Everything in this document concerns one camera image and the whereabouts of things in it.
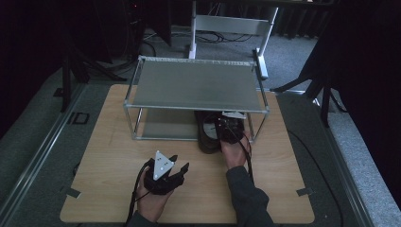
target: black cable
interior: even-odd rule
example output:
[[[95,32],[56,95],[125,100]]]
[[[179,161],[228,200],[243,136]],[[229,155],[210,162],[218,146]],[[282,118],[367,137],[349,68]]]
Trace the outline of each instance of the black cable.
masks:
[[[157,56],[156,55],[156,49],[154,48],[154,46],[152,44],[150,44],[149,42],[146,42],[144,40],[142,41],[142,44],[146,44],[146,45],[150,46],[151,50],[153,51],[153,57]]]
[[[122,3],[121,5],[123,6],[123,10],[124,10],[124,19],[125,19],[125,23],[126,23],[125,28],[127,30],[127,37],[126,37],[126,43],[125,43],[125,47],[124,47],[124,52],[121,55],[121,56],[124,56],[127,53],[128,46],[129,46],[129,43],[130,43],[131,29],[130,29],[130,20],[128,19],[127,6],[125,5],[126,1],[122,0],[121,3]]]
[[[204,38],[202,36],[197,35],[197,39],[200,42],[203,43],[209,43],[209,44],[220,44],[220,43],[234,43],[234,42],[246,42],[248,41],[253,35],[248,35],[249,37],[244,39],[244,40],[240,40],[241,38],[247,36],[247,35],[240,35],[239,37],[235,38],[235,39],[227,39],[226,37],[224,37],[223,34],[215,32],[215,31],[200,31],[200,34],[204,34],[204,35],[214,35],[217,38],[215,40],[211,40],[208,38]]]
[[[118,70],[122,70],[122,69],[127,69],[128,68],[126,71],[124,71],[124,73],[125,73],[125,72],[128,72],[128,71],[130,71],[132,69],[134,63],[135,63],[135,59],[129,58],[129,59],[127,59],[126,62],[123,62],[121,64],[110,66],[110,67],[105,67],[105,66],[103,66],[103,67],[105,69],[107,69],[109,72],[113,72],[113,73],[115,73]],[[91,76],[94,76],[94,77],[95,76],[99,76],[100,77],[100,76],[103,75],[103,74],[99,73],[98,70],[95,69],[92,65],[87,64],[87,63],[85,63],[85,65],[86,65],[86,67],[88,69],[88,73]]]
[[[207,13],[207,15],[210,16],[210,15],[212,14],[213,10],[215,9],[215,7],[218,7],[218,9],[219,9],[220,3],[215,3],[214,6],[212,6],[212,8],[209,10],[209,12]]]
[[[336,104],[336,107],[343,113],[348,113],[347,110],[345,110],[339,103],[339,101],[336,99],[336,97],[333,95],[333,93],[330,92],[330,97],[333,99],[334,104]]]
[[[127,226],[128,223],[129,223],[129,221],[130,221],[131,218],[132,218],[133,210],[134,210],[134,208],[135,208],[135,202],[137,201],[137,199],[136,199],[136,190],[138,189],[139,181],[141,180],[142,173],[144,172],[145,168],[146,168],[147,166],[149,166],[150,162],[151,162],[151,159],[150,159],[149,161],[147,161],[147,162],[144,163],[144,165],[141,167],[141,170],[139,170],[138,176],[136,177],[135,187],[133,188],[132,196],[131,196],[130,211],[129,211],[129,213],[128,213],[128,217],[127,217],[127,220],[126,220],[126,223],[124,224],[124,226]]]
[[[231,132],[231,134],[235,137],[237,143],[242,147],[242,149],[244,150],[245,153],[245,157],[247,159],[247,164],[248,164],[248,174],[250,175],[251,181],[254,184],[254,180],[253,180],[253,169],[252,169],[252,162],[251,162],[251,154],[252,154],[252,146],[251,143],[249,142],[248,137],[245,135],[245,133],[243,133],[243,135],[245,136],[245,138],[247,138],[248,141],[248,146],[250,147],[250,151],[248,152],[247,149],[245,148],[245,146],[242,144],[241,140],[236,137],[235,133],[229,128],[227,127],[227,129]]]
[[[140,201],[142,198],[144,198],[145,196],[147,196],[150,193],[150,191],[148,191],[147,193],[145,193],[145,195],[141,196],[140,198],[136,199],[135,201]]]
[[[317,169],[319,169],[319,172],[320,172],[321,175],[322,175],[323,181],[324,181],[324,183],[326,184],[327,189],[329,190],[330,195],[331,195],[331,197],[333,198],[334,203],[335,203],[336,206],[337,206],[337,209],[339,210],[339,215],[340,215],[340,226],[341,226],[341,227],[344,226],[344,218],[343,218],[343,214],[342,214],[342,212],[341,212],[340,203],[339,203],[339,201],[337,200],[336,196],[334,195],[334,192],[333,192],[333,190],[331,189],[330,184],[328,183],[327,179],[324,177],[324,174],[323,174],[323,172],[322,172],[322,169],[321,169],[321,167],[319,166],[318,162],[316,161],[315,157],[312,155],[312,152],[310,151],[310,149],[306,146],[306,144],[304,143],[304,141],[303,141],[297,134],[295,134],[293,131],[289,131],[289,130],[288,130],[288,133],[290,133],[290,134],[293,135],[295,138],[297,138],[297,140],[304,146],[304,148],[306,149],[306,151],[307,151],[307,153],[309,154],[310,158],[311,158],[311,159],[313,160],[313,162],[315,163]]]

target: human hand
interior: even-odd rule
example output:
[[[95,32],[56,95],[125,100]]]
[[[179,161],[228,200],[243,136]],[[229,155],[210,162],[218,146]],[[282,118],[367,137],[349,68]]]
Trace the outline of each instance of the human hand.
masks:
[[[249,133],[244,132],[245,136],[241,139],[242,145],[245,147],[247,152],[250,152],[250,144],[248,141]],[[244,166],[247,161],[247,157],[245,156],[244,149],[239,145],[239,143],[230,144],[228,142],[221,141],[221,152],[224,155],[226,165],[228,169],[231,169],[236,166]]]
[[[142,173],[140,183],[136,193],[138,201],[138,212],[151,222],[157,222],[165,209],[165,205],[173,191],[166,195],[154,195],[144,187],[144,179],[148,168]]]

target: metal stand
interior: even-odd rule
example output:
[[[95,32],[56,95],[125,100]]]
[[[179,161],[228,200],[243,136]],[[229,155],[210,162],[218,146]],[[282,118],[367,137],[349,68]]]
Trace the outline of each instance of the metal stand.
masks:
[[[71,78],[70,78],[70,70],[74,73],[75,78],[78,82],[86,83],[89,81],[90,77],[86,70],[86,66],[84,63],[91,65],[97,71],[105,75],[106,77],[119,80],[126,81],[114,73],[108,71],[99,63],[89,59],[86,55],[80,52],[74,44],[74,41],[71,37],[67,26],[62,18],[62,13],[60,7],[57,3],[53,1],[44,1],[44,7],[48,9],[51,13],[52,18],[55,22],[54,26],[58,32],[58,35],[61,38],[62,48],[63,48],[63,60],[62,60],[62,107],[61,111],[64,112],[71,99]]]
[[[319,92],[323,89],[323,100],[322,100],[322,110],[321,110],[321,120],[324,125],[328,128],[328,108],[329,101],[331,97],[331,88],[332,88],[332,80],[334,79],[333,72],[331,69],[334,68],[333,61],[329,60],[326,63],[327,66],[323,67],[324,70],[316,70],[309,68],[304,68],[301,72],[300,76],[295,80],[277,88],[270,89],[272,92],[283,93],[286,90],[305,82],[309,79],[312,79],[312,82],[309,84],[305,91],[305,95],[309,98],[316,98]]]
[[[267,79],[269,75],[263,54],[269,41],[277,10],[278,8],[274,8],[274,12],[268,20],[197,15],[197,2],[194,1],[192,3],[192,42],[189,49],[189,59],[195,59],[196,56],[197,44],[195,43],[195,39],[197,30],[263,36],[262,44],[259,48],[256,48],[255,60],[257,61],[261,79]]]

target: wire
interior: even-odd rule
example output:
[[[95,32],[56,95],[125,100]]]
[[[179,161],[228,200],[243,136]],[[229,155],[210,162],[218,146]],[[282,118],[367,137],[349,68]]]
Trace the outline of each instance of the wire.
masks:
[[[148,45],[148,46],[150,46],[150,48],[151,48],[151,50],[153,51],[153,57],[156,57],[156,49],[154,48],[154,46],[152,45],[152,44],[150,44],[149,42],[146,42],[146,41],[142,41],[142,44],[146,44],[146,45]]]
[[[134,208],[135,208],[135,202],[138,201],[138,200],[140,200],[140,199],[142,199],[142,198],[144,197],[144,196],[142,196],[142,197],[139,198],[138,200],[135,199],[135,198],[136,198],[136,190],[138,189],[139,181],[140,181],[140,179],[141,179],[142,173],[144,172],[145,168],[146,168],[147,166],[149,166],[150,162],[151,162],[151,159],[150,159],[149,161],[147,161],[147,162],[144,163],[144,165],[141,167],[141,170],[139,170],[138,176],[136,177],[135,187],[133,188],[132,196],[131,196],[130,211],[129,211],[129,213],[128,213],[128,217],[127,217],[127,220],[126,220],[126,223],[124,224],[124,226],[127,226],[128,223],[129,223],[129,221],[130,221],[131,218],[132,218],[132,213],[133,213],[133,210],[134,210]]]
[[[329,190],[330,195],[331,195],[331,197],[333,198],[334,203],[335,203],[336,206],[337,206],[337,209],[339,210],[339,215],[340,215],[340,226],[341,226],[341,227],[344,226],[344,218],[343,218],[343,214],[342,214],[342,212],[341,212],[340,203],[339,203],[339,201],[337,200],[336,196],[334,195],[333,189],[331,189],[330,184],[328,183],[327,179],[325,178],[325,176],[324,176],[324,174],[323,174],[323,172],[322,172],[321,167],[319,166],[319,164],[318,164],[318,162],[316,161],[315,157],[312,155],[312,152],[310,151],[310,149],[306,146],[306,144],[304,143],[304,141],[303,141],[297,134],[295,134],[293,131],[289,131],[289,130],[288,130],[288,133],[290,133],[291,135],[293,135],[293,136],[303,145],[303,147],[306,149],[307,153],[309,154],[310,158],[313,160],[313,162],[315,163],[316,167],[319,169],[319,172],[320,172],[321,175],[322,175],[323,181],[324,181],[324,183],[326,184],[327,189]]]
[[[127,37],[126,37],[126,43],[125,43],[125,47],[124,47],[124,52],[123,52],[123,54],[121,56],[124,56],[127,53],[128,45],[129,45],[129,42],[130,42],[130,34],[131,34],[130,22],[129,22],[129,19],[128,19],[128,11],[127,11],[127,8],[126,8],[125,4],[126,4],[126,1],[122,0],[121,1],[121,5],[123,6],[124,15],[125,15],[124,19],[125,19],[125,23],[126,23]]]
[[[209,10],[209,12],[207,13],[207,15],[210,15],[210,14],[212,14],[212,11],[213,11],[213,9],[215,9],[215,7],[220,7],[220,3],[215,3],[215,5],[214,6],[212,6],[212,8]]]
[[[238,12],[239,12],[239,16],[241,18],[243,18],[244,17],[244,10],[243,10],[243,6],[242,5],[238,7]]]
[[[150,191],[148,191],[147,193],[145,193],[145,195],[141,196],[140,198],[136,199],[135,201],[140,201],[142,198],[144,198],[145,196],[147,196],[150,193]]]
[[[242,144],[241,140],[236,137],[235,133],[229,128],[227,127],[227,129],[231,132],[231,134],[235,137],[237,143],[242,147],[242,150],[244,150],[245,153],[245,157],[247,159],[247,164],[248,164],[248,174],[250,175],[251,181],[254,184],[254,180],[253,180],[253,169],[252,169],[252,162],[251,162],[251,154],[252,154],[252,146],[251,143],[248,139],[248,137],[245,135],[245,133],[242,133],[243,136],[245,136],[245,138],[247,138],[248,141],[248,146],[250,147],[250,151],[248,152],[247,149],[245,148],[245,146]]]
[[[239,35],[237,38],[234,39],[228,39],[226,38],[223,34],[215,32],[215,31],[198,31],[197,32],[200,35],[197,35],[197,41],[202,42],[202,43],[208,43],[208,44],[220,44],[220,43],[241,43],[241,42],[246,42],[248,41],[253,35]],[[212,35],[215,36],[215,39],[212,38],[206,38],[201,35]],[[171,34],[171,37],[190,37],[191,32],[174,32]],[[147,40],[149,42],[163,42],[162,40],[160,41],[154,41],[150,40],[151,37],[158,37],[157,33],[152,33],[152,34],[146,34],[146,37],[144,40]]]
[[[220,3],[218,3],[218,9],[216,9],[216,13],[215,13],[215,16],[217,16],[218,15],[218,10],[220,9]]]
[[[343,113],[348,113],[348,111],[345,110],[345,108],[343,108],[343,107],[340,105],[339,101],[336,99],[336,97],[333,95],[332,92],[330,92],[330,97],[333,99],[334,104],[336,104],[337,108],[338,108],[341,112],[343,112]]]
[[[123,73],[130,71],[132,69],[132,67],[134,66],[134,63],[135,63],[135,59],[129,58],[129,59],[127,59],[126,62],[123,62],[121,64],[110,66],[110,67],[105,67],[105,66],[103,66],[103,67],[105,69],[107,69],[109,72],[113,72],[117,75],[121,75]],[[103,76],[103,74],[99,73],[98,70],[96,68],[94,68],[92,65],[85,63],[85,66],[88,69],[89,75],[91,75],[93,77],[102,77]]]

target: white triangle marker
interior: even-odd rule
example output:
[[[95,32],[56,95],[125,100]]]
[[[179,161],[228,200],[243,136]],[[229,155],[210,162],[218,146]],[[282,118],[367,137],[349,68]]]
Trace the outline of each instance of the white triangle marker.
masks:
[[[154,161],[155,161],[154,171],[153,171],[153,180],[154,181],[159,180],[159,178],[161,178],[172,167],[174,167],[174,162],[171,162],[159,150],[156,151],[156,157],[155,157]]]

